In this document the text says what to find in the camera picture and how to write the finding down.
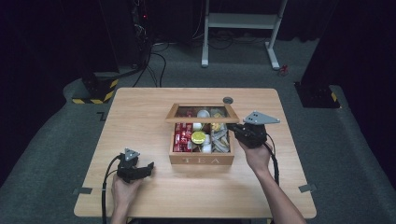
wooden tea box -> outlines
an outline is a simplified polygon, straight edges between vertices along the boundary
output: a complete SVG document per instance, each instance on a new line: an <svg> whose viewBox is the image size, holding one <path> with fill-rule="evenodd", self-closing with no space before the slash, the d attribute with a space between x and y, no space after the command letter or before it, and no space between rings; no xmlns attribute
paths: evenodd
<svg viewBox="0 0 396 224"><path fill-rule="evenodd" d="M235 143L227 123L238 123L228 104L173 104L165 119L172 123L172 164L231 165Z"/></svg>

person's right hand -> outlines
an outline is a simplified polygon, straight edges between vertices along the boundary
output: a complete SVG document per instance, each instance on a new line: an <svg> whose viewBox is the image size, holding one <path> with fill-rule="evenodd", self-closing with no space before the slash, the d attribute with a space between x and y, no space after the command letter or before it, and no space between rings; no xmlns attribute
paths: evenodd
<svg viewBox="0 0 396 224"><path fill-rule="evenodd" d="M247 164L254 173L269 173L268 163L271 157L271 153L269 152L268 148L266 148L265 146L248 148L241 142L239 142L239 145L242 149L244 149L247 157Z"/></svg>

dark background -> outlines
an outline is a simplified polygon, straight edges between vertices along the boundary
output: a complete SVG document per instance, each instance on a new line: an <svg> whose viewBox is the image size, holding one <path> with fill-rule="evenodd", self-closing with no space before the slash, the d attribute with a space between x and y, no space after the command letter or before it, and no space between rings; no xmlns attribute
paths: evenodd
<svg viewBox="0 0 396 224"><path fill-rule="evenodd" d="M166 1L168 7L161 7L164 1L158 1L158 4L147 1L151 6L148 15L153 16L149 18L153 31L189 42L188 36L197 25L201 2L173 1L173 4ZM84 2L91 10L95 9L90 4L98 4L98 1ZM212 8L221 12L237 9L257 12L262 4L270 6L263 7L267 8L265 10L273 10L278 5L278 1L272 0L233 1L232 4L221 1L222 5L212 2ZM177 8L183 20L176 20L181 21L180 24L159 24L166 16L174 16L167 17L168 20L180 16L171 11L170 6ZM75 27L70 25L64 10L61 1L2 3L2 183L37 130L64 105L63 87L80 78L84 72L93 71L89 64L95 62L87 63L92 58L86 51L81 51L83 48L76 38L78 34L70 32ZM393 174L396 170L392 165L395 161L392 128L396 124L396 94L392 92L396 84L394 11L394 5L385 0L346 0L339 3L331 0L289 0L278 39L299 37L306 41L322 37L302 83L312 86L334 84L343 88L361 131L395 187ZM96 15L103 13L100 8L96 12ZM90 39L94 42L106 35L108 33L103 32ZM101 48L114 51L108 43Z"/></svg>

hand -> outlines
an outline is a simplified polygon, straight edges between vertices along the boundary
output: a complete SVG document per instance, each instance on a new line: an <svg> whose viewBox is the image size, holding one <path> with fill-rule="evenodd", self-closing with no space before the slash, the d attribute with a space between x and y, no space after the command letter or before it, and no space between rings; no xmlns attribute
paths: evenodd
<svg viewBox="0 0 396 224"><path fill-rule="evenodd" d="M273 148L270 145L268 145L267 143L265 144L269 148L271 148L271 150L273 150ZM247 157L247 164L255 174L269 173L268 163L270 161L271 153L269 152L268 148L266 148L265 146L248 148L241 142L239 142L239 146L241 146L241 148L244 149Z"/></svg>
<svg viewBox="0 0 396 224"><path fill-rule="evenodd" d="M125 223L130 206L136 197L137 190L143 179L137 179L133 183L126 183L117 175L113 176L111 192L113 194L114 211L111 223Z"/></svg>

metal stand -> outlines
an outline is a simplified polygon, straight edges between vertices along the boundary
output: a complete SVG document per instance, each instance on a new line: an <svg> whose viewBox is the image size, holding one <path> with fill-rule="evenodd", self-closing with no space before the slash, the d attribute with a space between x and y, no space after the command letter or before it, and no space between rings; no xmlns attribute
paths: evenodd
<svg viewBox="0 0 396 224"><path fill-rule="evenodd" d="M265 49L274 70L279 70L280 66L274 52L276 35L282 22L288 0L282 0L280 9L276 15L257 15L257 14L231 14L231 13L209 13L209 2L206 0L205 7L205 35L202 50L202 67L209 66L208 33L209 27L222 28L248 28L248 29L268 29L273 30L270 42L265 42Z"/></svg>

